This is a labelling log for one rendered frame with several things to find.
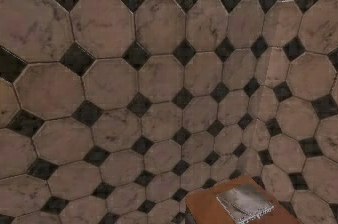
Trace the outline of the brown wooden table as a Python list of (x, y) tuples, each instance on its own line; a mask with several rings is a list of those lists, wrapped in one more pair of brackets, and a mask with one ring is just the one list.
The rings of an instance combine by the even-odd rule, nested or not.
[(249, 175), (244, 174), (233, 180), (218, 183), (211, 188), (188, 194), (186, 207), (196, 224), (236, 224), (216, 199), (216, 195), (231, 188), (250, 184), (258, 189), (273, 205), (274, 210), (248, 224), (302, 224), (290, 214), (271, 194), (267, 193)]

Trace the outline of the grey book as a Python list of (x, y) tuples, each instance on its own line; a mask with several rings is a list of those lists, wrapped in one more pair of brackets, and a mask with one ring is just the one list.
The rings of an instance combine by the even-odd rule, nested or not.
[(274, 205), (251, 184), (222, 192), (216, 199), (236, 224), (248, 224), (274, 209)]

